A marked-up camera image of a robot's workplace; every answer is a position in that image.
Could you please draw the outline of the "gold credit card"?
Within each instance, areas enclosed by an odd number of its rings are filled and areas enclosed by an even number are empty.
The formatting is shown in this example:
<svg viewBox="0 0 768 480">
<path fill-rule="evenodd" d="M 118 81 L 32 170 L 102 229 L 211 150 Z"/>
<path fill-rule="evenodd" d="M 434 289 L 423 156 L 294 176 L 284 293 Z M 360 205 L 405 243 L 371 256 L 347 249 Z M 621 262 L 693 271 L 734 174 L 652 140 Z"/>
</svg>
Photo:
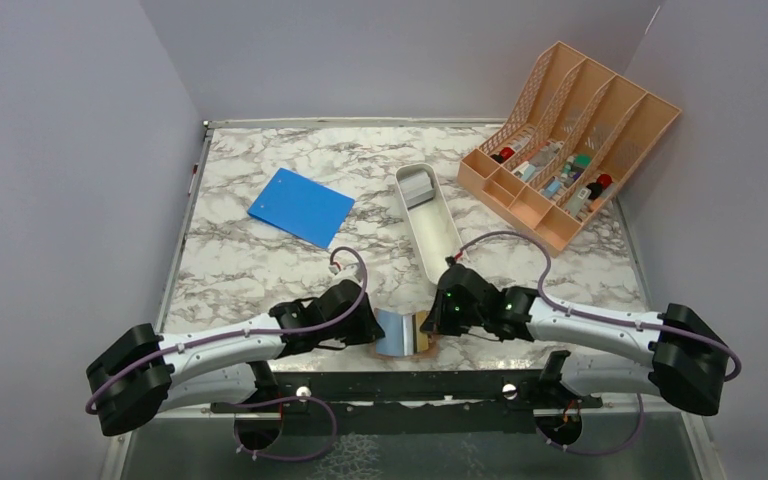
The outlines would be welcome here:
<svg viewBox="0 0 768 480">
<path fill-rule="evenodd" d="M 426 321 L 427 317 L 427 311 L 419 311 L 412 316 L 412 349 L 415 354 L 426 352 L 432 345 L 430 335 L 422 330 L 422 325 Z"/>
</svg>

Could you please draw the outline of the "tan leather card holder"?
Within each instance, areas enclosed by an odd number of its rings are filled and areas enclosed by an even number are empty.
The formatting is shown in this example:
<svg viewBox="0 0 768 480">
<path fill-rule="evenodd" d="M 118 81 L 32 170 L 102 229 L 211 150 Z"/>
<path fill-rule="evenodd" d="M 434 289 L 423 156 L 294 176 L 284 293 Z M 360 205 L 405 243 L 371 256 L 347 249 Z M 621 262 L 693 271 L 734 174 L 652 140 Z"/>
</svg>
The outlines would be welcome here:
<svg viewBox="0 0 768 480">
<path fill-rule="evenodd" d="M 419 359 L 435 357 L 439 353 L 439 348 L 436 339 L 432 335 L 430 335 L 432 345 L 429 350 L 420 354 L 413 352 L 411 320 L 415 313 L 401 314 L 376 309 L 377 321 L 386 333 L 386 336 L 375 341 L 372 352 L 376 356 L 385 358 Z"/>
</svg>

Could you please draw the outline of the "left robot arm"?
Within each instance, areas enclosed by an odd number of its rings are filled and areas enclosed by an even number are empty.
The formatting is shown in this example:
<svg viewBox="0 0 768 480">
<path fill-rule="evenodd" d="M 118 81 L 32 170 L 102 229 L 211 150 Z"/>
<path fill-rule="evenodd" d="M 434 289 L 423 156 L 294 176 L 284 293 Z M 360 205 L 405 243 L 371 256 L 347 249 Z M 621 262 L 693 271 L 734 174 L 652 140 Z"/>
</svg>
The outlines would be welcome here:
<svg viewBox="0 0 768 480">
<path fill-rule="evenodd" d="M 106 436 L 136 430 L 184 406 L 243 403 L 258 411 L 280 392 L 270 361 L 308 353 L 326 341 L 354 346 L 384 336 L 367 293 L 352 280 L 213 330 L 159 334 L 140 324 L 87 367 L 92 394 L 85 410 L 99 419 Z"/>
</svg>

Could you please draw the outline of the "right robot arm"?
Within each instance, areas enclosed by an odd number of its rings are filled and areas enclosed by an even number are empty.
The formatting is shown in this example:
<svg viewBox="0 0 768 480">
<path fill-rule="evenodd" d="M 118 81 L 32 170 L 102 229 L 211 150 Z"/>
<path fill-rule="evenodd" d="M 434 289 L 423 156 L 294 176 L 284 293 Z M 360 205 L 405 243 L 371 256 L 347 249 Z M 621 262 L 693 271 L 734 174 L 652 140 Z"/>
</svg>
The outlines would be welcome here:
<svg viewBox="0 0 768 480">
<path fill-rule="evenodd" d="M 591 349 L 551 353 L 539 398 L 560 407 L 593 394 L 658 396 L 701 416 L 718 414 L 729 357 L 722 340 L 683 305 L 664 313 L 618 312 L 552 299 L 537 289 L 498 289 L 450 266 L 437 284 L 424 333 L 461 336 L 481 327 L 501 341 L 559 342 Z"/>
</svg>

